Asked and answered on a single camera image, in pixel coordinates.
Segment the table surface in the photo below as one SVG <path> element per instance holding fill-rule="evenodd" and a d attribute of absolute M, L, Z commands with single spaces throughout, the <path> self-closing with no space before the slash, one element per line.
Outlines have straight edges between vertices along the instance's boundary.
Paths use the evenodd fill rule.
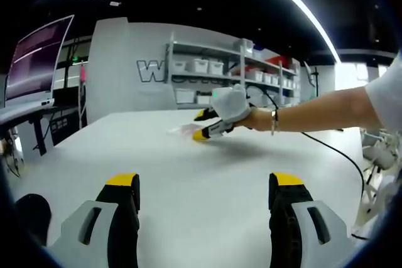
<path fill-rule="evenodd" d="M 14 188 L 14 198 L 37 193 L 48 200 L 51 245 L 61 223 L 94 200 L 110 177 L 138 173 L 140 267 L 269 267 L 268 178 L 274 171 L 300 177 L 350 229 L 361 179 L 343 156 L 300 133 L 238 128 L 203 143 L 167 133 L 197 112 L 109 115 L 44 155 Z M 312 136 L 362 164 L 357 128 Z"/>

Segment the white sleeve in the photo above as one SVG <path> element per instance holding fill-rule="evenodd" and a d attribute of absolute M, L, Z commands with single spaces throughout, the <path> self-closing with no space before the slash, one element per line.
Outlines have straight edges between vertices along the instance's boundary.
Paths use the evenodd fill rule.
<path fill-rule="evenodd" d="M 402 53 L 386 73 L 366 85 L 377 116 L 389 132 L 402 130 Z"/>

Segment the black ceiling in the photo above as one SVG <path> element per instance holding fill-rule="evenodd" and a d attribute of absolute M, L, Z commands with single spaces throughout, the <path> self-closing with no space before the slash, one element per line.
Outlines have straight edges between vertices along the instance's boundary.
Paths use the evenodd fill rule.
<path fill-rule="evenodd" d="M 110 1 L 121 5 L 110 6 Z M 396 50 L 373 0 L 303 1 L 336 48 Z M 69 38 L 91 35 L 98 19 L 127 16 L 130 22 L 184 24 L 245 37 L 299 59 L 327 49 L 311 22 L 290 0 L 5 0 L 3 7 L 8 9 L 2 31 L 6 33 L 2 71 L 8 69 L 20 37 L 67 14 L 76 15 Z"/>

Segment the white robotic glove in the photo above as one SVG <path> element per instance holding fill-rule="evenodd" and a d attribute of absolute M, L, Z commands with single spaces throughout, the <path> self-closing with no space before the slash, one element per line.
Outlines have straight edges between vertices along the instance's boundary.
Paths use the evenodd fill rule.
<path fill-rule="evenodd" d="M 240 84 L 213 89 L 211 105 L 212 108 L 202 110 L 194 120 L 206 121 L 216 117 L 221 120 L 194 133 L 193 139 L 196 141 L 233 131 L 234 123 L 245 119 L 250 114 L 251 107 L 254 107 L 247 101 L 246 90 Z"/>

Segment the led light strip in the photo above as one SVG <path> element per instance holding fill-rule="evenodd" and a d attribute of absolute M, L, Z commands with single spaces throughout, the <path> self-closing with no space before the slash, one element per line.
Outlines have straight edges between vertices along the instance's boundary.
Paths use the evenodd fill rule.
<path fill-rule="evenodd" d="M 325 32 L 325 30 L 323 29 L 321 24 L 318 22 L 317 18 L 309 10 L 309 8 L 304 4 L 304 2 L 302 0 L 292 0 L 292 1 L 303 11 L 303 13 L 305 13 L 307 18 L 314 24 L 315 28 L 318 30 L 318 32 L 321 34 L 322 38 L 328 45 L 329 50 L 331 51 L 332 55 L 334 56 L 336 63 L 342 63 L 330 38 L 328 37 L 327 33 Z"/>

